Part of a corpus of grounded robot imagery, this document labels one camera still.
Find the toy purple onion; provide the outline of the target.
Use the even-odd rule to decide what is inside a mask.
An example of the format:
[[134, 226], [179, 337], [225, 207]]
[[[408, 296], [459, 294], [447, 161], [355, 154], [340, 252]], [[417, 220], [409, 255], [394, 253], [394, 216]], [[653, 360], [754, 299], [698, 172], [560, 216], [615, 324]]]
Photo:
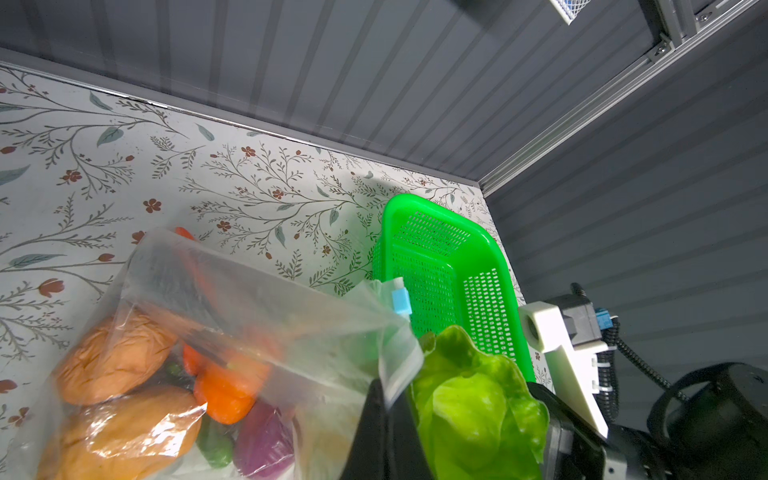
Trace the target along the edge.
[[248, 479], [278, 479], [293, 465], [292, 425], [279, 408], [256, 401], [242, 422], [233, 461]]

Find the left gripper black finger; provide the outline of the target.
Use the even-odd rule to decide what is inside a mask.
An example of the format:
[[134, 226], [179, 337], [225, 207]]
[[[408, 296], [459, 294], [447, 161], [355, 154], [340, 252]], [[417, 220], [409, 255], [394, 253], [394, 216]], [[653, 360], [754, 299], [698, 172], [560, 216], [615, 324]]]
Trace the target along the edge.
[[386, 406], [383, 386], [374, 380], [340, 476], [342, 480], [432, 480], [406, 395]]

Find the toy potato yellow brown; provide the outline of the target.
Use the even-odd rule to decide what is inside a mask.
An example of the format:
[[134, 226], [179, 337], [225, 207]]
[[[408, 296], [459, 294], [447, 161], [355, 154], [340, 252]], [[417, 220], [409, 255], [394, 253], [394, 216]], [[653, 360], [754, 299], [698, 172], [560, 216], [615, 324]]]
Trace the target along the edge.
[[157, 386], [84, 408], [48, 442], [38, 479], [144, 479], [194, 446], [206, 406]]

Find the toy orange pumpkin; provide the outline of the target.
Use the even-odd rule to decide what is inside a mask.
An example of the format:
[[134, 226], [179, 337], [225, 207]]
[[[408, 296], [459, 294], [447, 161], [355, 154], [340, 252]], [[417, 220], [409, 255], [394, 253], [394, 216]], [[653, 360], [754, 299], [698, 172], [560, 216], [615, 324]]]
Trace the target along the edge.
[[189, 345], [183, 346], [183, 365], [195, 378], [193, 394], [206, 404], [207, 414], [216, 422], [233, 425], [246, 417], [272, 373], [268, 363], [242, 361], [244, 369], [222, 367]]

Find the toy orange walnut ball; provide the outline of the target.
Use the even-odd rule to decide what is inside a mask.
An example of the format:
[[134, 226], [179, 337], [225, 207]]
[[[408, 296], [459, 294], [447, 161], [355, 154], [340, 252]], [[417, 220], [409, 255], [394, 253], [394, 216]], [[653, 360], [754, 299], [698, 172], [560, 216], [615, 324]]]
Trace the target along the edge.
[[108, 317], [92, 328], [54, 371], [61, 400], [98, 404], [141, 385], [163, 365], [177, 336], [143, 312]]

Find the toy napa cabbage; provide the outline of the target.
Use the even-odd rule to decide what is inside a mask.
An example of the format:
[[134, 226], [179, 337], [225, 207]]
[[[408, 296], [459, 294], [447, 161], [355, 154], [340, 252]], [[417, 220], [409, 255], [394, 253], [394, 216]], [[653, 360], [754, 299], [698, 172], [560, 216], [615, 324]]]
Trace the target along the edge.
[[436, 479], [539, 479], [549, 426], [516, 363], [476, 348], [452, 325], [421, 337], [408, 397]]

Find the clear zip top bag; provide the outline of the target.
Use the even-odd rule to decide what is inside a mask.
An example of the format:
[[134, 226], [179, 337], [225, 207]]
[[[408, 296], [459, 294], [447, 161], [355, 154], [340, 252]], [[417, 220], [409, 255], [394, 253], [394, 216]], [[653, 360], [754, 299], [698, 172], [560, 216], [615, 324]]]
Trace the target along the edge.
[[[106, 318], [139, 311], [177, 342], [153, 376], [116, 398], [157, 386], [193, 394], [185, 344], [230, 369], [244, 369], [245, 359], [268, 363], [272, 373], [257, 400], [279, 408], [293, 430], [294, 463], [278, 479], [341, 479], [370, 384], [381, 381], [391, 407], [423, 364], [401, 279], [364, 280], [335, 297], [205, 248], [183, 232], [159, 229], [138, 244], [46, 379], [10, 444], [6, 478], [38, 479], [52, 436], [67, 418], [93, 406], [60, 399], [59, 363]], [[195, 441], [186, 455], [144, 479], [248, 478], [234, 461], [211, 468]]]

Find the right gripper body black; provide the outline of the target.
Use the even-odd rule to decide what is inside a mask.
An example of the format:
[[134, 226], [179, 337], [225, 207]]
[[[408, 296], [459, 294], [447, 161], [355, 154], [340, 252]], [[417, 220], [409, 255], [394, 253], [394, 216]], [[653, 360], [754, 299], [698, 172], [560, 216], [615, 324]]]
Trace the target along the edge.
[[544, 479], [664, 479], [666, 460], [650, 437], [620, 425], [603, 437], [549, 389], [530, 382], [531, 395], [549, 412]]

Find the toy green chili pepper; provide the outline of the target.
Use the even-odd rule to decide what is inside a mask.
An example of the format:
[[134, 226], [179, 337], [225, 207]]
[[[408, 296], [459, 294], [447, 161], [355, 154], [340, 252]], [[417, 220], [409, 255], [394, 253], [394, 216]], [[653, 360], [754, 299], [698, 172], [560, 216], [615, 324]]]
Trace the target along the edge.
[[233, 462], [234, 440], [230, 429], [208, 415], [202, 417], [196, 444], [203, 458], [213, 469], [225, 468]]

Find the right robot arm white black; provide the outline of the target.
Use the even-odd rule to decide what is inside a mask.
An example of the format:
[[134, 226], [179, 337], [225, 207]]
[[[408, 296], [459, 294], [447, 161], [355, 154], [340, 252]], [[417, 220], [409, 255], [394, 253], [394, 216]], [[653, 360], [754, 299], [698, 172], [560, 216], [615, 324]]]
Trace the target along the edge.
[[681, 377], [653, 405], [644, 431], [599, 435], [548, 389], [529, 391], [550, 414], [544, 479], [764, 479], [767, 373], [722, 363]]

